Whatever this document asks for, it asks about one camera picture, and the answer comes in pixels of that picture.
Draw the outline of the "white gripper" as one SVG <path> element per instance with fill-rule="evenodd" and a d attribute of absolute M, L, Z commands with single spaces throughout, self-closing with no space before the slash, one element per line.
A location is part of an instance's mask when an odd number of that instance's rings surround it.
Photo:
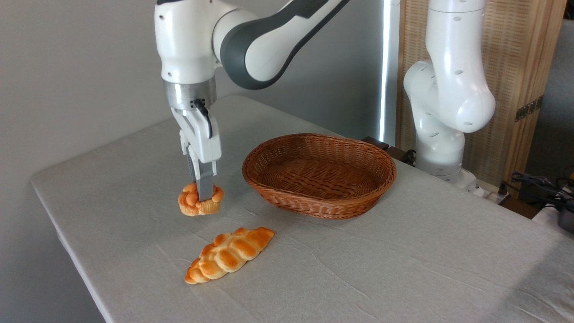
<path fill-rule="evenodd" d="M 209 108 L 190 110 L 170 108 L 180 127 L 181 149 L 187 158 L 189 174 L 196 183 L 199 201 L 213 198 L 213 178 L 217 174 L 215 161 L 222 156 L 221 138 L 215 117 Z M 195 173 L 194 164 L 198 163 Z"/>

